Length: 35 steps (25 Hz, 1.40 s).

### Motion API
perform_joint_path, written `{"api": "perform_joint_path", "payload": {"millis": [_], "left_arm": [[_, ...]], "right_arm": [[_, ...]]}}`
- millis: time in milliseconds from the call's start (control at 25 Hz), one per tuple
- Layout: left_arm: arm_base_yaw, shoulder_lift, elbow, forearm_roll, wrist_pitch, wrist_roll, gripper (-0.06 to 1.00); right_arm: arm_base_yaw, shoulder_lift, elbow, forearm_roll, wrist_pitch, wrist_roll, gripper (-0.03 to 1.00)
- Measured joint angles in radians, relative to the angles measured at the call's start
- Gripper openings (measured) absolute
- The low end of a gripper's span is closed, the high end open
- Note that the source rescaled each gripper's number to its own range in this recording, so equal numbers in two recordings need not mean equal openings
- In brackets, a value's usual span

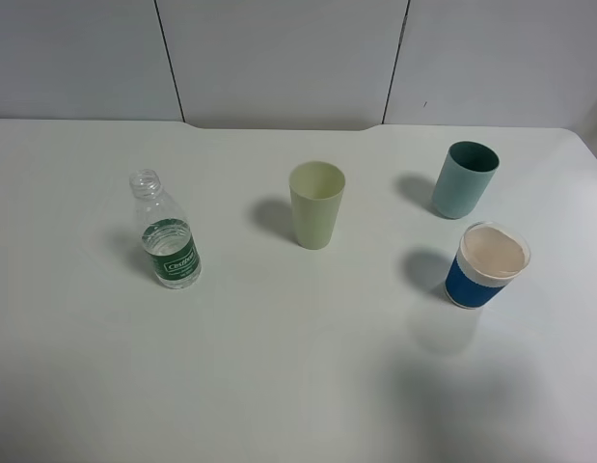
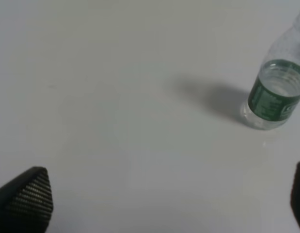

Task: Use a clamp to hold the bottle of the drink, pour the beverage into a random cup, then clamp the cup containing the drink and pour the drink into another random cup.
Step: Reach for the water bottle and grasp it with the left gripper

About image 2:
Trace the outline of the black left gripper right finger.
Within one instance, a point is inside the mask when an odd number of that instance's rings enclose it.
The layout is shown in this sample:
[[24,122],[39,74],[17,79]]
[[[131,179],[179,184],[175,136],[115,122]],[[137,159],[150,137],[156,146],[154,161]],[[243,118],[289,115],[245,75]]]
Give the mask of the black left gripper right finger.
[[290,205],[296,222],[300,228],[300,162],[298,162],[296,165],[296,171],[290,195]]

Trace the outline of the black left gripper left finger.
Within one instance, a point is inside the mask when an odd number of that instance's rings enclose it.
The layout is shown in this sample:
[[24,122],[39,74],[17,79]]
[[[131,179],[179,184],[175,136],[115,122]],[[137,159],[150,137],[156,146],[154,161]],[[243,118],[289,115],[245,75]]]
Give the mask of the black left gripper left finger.
[[45,167],[31,167],[0,188],[0,233],[45,233],[52,213]]

